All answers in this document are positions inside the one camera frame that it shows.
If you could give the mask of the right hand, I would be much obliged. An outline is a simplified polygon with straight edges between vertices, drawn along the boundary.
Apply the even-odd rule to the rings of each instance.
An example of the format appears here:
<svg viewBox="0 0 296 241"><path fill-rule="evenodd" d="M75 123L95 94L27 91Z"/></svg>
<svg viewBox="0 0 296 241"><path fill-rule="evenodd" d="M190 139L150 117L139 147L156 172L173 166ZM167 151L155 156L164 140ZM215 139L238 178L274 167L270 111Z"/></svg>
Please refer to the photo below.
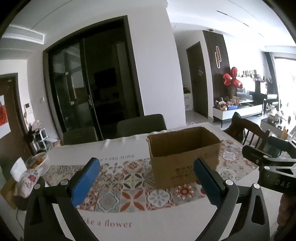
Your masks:
<svg viewBox="0 0 296 241"><path fill-rule="evenodd" d="M278 231L285 230L288 239L292 239L295 235L295 221L291 221L291 216L295 215L295 196L283 194L280 199L280 206L278 209L277 224Z"/></svg>

